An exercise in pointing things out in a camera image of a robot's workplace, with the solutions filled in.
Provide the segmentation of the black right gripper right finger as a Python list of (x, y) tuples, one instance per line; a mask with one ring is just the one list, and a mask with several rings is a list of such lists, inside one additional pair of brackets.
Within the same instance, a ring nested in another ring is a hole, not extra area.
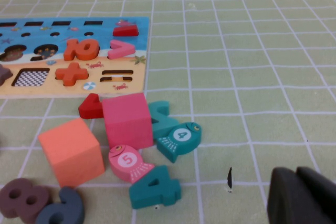
[(304, 182), (323, 213), (335, 223), (335, 183), (309, 167), (298, 167), (296, 174)]

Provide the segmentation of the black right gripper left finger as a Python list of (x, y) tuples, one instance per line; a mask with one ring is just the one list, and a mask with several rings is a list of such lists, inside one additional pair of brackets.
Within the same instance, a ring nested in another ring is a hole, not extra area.
[(270, 223), (333, 223), (296, 171), (285, 167), (272, 171), (267, 214)]

